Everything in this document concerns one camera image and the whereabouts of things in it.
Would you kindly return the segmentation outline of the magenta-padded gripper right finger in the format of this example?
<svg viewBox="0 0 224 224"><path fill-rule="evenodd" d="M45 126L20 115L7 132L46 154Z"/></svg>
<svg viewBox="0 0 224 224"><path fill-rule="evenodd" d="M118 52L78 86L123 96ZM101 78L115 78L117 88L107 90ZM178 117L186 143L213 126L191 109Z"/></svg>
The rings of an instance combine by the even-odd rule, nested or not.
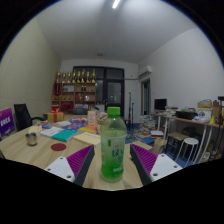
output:
<svg viewBox="0 0 224 224"><path fill-rule="evenodd" d="M156 155L135 144L130 145L130 154L144 186L182 169L166 154Z"/></svg>

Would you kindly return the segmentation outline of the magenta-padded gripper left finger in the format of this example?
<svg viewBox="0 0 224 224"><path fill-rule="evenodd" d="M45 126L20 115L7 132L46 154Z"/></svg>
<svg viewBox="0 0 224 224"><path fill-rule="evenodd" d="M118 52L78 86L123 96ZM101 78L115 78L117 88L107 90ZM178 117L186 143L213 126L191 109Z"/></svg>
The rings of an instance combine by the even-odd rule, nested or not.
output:
<svg viewBox="0 0 224 224"><path fill-rule="evenodd" d="M82 186L94 155L94 146L90 145L68 157L58 157L45 170L78 186Z"/></svg>

